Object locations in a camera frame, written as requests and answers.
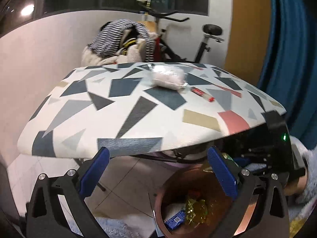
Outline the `gold foil wrapper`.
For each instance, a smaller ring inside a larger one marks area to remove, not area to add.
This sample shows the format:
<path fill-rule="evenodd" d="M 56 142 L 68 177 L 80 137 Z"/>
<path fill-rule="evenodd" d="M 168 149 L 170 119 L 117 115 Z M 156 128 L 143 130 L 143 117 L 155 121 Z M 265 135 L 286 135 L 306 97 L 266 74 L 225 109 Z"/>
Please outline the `gold foil wrapper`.
<path fill-rule="evenodd" d="M 197 226 L 200 224 L 211 224 L 214 205 L 207 203 L 204 199 L 195 200 L 188 198 L 185 204 L 185 224 Z"/>

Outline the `blue carton box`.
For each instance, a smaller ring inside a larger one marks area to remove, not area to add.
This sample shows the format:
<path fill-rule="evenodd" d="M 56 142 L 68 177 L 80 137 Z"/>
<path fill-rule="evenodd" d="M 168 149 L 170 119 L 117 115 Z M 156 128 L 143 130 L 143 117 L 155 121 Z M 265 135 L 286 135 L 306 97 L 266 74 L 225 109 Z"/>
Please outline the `blue carton box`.
<path fill-rule="evenodd" d="M 184 210 L 180 210 L 173 217 L 165 221 L 164 224 L 167 229 L 175 230 L 185 222 L 185 219 L 186 219 L 186 212 Z"/>

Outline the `brown round trash bin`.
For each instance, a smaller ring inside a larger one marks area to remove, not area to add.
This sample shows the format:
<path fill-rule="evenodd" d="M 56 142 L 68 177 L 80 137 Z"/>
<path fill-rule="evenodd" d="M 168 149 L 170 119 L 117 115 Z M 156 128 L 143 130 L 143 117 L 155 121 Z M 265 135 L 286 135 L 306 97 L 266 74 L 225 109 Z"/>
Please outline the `brown round trash bin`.
<path fill-rule="evenodd" d="M 176 171 L 159 189 L 153 204 L 158 237 L 239 237 L 247 230 L 258 196 L 251 196 L 234 220 L 231 197 L 201 164 Z"/>

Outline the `blue curtain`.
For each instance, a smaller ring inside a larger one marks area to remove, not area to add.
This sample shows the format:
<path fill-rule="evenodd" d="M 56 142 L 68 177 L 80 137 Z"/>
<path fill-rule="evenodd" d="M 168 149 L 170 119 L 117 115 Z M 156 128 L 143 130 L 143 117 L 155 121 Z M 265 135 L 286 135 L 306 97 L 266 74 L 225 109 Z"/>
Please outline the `blue curtain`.
<path fill-rule="evenodd" d="M 316 147 L 316 17 L 304 0 L 271 0 L 258 88 L 281 103 L 292 136 Z"/>

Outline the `white purple round stool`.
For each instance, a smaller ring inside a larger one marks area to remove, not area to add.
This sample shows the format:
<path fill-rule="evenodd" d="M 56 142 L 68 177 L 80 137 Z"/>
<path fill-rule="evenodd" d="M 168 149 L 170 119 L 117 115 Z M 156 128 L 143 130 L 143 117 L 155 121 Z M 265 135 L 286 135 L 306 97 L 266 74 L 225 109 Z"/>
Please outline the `white purple round stool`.
<path fill-rule="evenodd" d="M 185 164 L 182 163 L 173 163 L 173 162 L 163 162 L 163 161 L 155 161 L 158 165 L 172 170 L 176 171 L 178 169 L 182 169 L 185 167 L 188 167 L 192 164 L 195 164 L 195 160 L 199 160 L 199 163 L 201 161 L 204 161 L 204 158 L 207 156 L 206 151 L 200 151 L 200 150 L 191 150 L 188 149 L 177 149 L 177 150 L 169 150 L 169 151 L 162 151 L 162 152 L 154 152 L 150 154 L 151 156 L 155 157 L 161 157 L 161 158 L 179 158 L 186 161 Z"/>

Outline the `red small wrapper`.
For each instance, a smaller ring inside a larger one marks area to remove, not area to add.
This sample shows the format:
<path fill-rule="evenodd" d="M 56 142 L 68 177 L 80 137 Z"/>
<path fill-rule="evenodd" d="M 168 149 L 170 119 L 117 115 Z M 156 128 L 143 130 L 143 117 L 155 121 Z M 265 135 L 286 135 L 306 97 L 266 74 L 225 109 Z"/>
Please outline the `red small wrapper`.
<path fill-rule="evenodd" d="M 201 89 L 196 88 L 194 86 L 190 88 L 190 91 L 195 93 L 199 97 L 202 97 L 203 99 L 205 99 L 206 101 L 208 101 L 210 103 L 215 100 L 214 97 L 212 97 L 211 95 L 207 94 L 206 92 L 204 92 Z"/>

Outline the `orange wooden door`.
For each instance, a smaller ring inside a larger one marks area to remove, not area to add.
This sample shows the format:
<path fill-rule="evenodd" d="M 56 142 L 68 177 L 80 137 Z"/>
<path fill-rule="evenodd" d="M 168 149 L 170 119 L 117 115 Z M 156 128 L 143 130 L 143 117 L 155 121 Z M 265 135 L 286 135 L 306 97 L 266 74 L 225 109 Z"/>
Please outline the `orange wooden door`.
<path fill-rule="evenodd" d="M 268 45 L 271 0 L 233 0 L 225 70 L 256 85 Z"/>

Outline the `large clear bag of tissue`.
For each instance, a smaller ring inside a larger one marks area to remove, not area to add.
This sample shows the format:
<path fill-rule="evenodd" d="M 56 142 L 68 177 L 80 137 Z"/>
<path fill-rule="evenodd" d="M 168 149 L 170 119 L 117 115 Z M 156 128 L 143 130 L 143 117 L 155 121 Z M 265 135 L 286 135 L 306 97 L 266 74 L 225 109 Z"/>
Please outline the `large clear bag of tissue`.
<path fill-rule="evenodd" d="M 150 78 L 154 86 L 178 91 L 187 86 L 187 73 L 182 68 L 168 64 L 150 66 Z"/>

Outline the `black exercise bike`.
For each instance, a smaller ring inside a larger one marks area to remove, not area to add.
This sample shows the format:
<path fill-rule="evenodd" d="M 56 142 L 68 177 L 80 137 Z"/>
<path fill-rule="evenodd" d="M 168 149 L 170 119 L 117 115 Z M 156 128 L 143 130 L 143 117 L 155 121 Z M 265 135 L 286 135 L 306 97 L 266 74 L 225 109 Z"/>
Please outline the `black exercise bike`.
<path fill-rule="evenodd" d="M 201 43 L 197 49 L 194 60 L 188 60 L 187 58 L 182 58 L 176 54 L 171 47 L 168 45 L 168 40 L 173 40 L 177 42 L 178 45 L 184 45 L 192 43 L 192 40 L 189 39 L 187 42 L 182 40 L 182 37 L 190 37 L 191 27 L 185 26 L 180 27 L 180 23 L 188 21 L 190 18 L 176 19 L 172 18 L 172 14 L 177 14 L 178 11 L 172 11 L 167 13 L 161 13 L 156 11 L 150 6 L 152 0 L 137 0 L 138 5 L 142 9 L 143 20 L 141 23 L 151 32 L 158 35 L 157 40 L 158 44 L 156 47 L 159 50 L 159 56 L 162 61 L 177 63 L 177 62 L 186 62 L 186 63 L 201 63 L 201 59 L 205 52 L 209 52 L 211 48 L 208 46 L 208 41 L 210 39 L 222 43 L 224 39 L 222 36 L 222 28 L 213 25 L 205 24 L 202 25 L 201 30 L 203 32 Z"/>

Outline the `geometric patterned folding table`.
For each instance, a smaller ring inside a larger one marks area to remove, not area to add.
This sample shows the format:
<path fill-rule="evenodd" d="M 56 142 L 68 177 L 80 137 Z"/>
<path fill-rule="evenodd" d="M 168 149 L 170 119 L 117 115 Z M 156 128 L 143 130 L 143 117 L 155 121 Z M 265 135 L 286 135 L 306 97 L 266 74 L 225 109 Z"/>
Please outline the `geometric patterned folding table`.
<path fill-rule="evenodd" d="M 154 86 L 150 63 L 73 69 L 44 99 L 18 139 L 22 154 L 112 157 L 208 143 L 264 123 L 262 114 L 286 110 L 278 101 L 229 72 L 202 63 L 175 63 L 187 73 L 180 91 Z M 208 102 L 190 91 L 214 97 Z"/>

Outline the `striped clothes pile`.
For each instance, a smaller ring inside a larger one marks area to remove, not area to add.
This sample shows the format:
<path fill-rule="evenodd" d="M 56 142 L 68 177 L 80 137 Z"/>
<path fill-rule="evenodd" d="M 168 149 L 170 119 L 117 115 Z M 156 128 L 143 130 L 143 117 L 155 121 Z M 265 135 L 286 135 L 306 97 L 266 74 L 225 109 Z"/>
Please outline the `striped clothes pile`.
<path fill-rule="evenodd" d="M 81 66 L 153 62 L 158 38 L 145 22 L 110 21 L 83 49 Z"/>

